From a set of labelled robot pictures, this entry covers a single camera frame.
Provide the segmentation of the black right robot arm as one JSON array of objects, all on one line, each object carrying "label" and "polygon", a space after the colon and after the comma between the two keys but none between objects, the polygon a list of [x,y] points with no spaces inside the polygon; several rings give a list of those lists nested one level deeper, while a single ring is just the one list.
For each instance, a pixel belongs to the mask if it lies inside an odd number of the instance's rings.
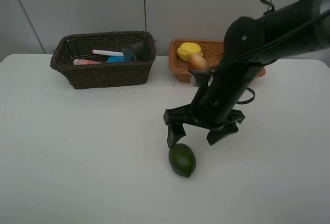
[{"label": "black right robot arm", "polygon": [[225,34],[219,64],[192,71],[199,85],[192,102],[165,111],[168,147],[185,136],[184,124],[207,129],[210,145],[236,133],[244,115],[234,106],[262,68],[327,48],[329,0],[297,0],[258,19],[240,17]]}]

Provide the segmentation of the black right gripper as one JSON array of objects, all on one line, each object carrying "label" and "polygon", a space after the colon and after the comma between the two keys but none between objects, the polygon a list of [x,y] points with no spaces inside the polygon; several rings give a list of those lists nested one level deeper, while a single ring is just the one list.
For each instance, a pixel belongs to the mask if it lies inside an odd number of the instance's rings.
[{"label": "black right gripper", "polygon": [[236,122],[242,123],[245,115],[240,110],[232,109],[220,123],[197,117],[193,114],[191,105],[184,105],[174,109],[166,109],[163,115],[165,124],[168,126],[167,144],[169,149],[176,146],[177,142],[186,136],[183,124],[198,126],[210,130],[207,141],[210,146],[221,139],[238,132]]}]

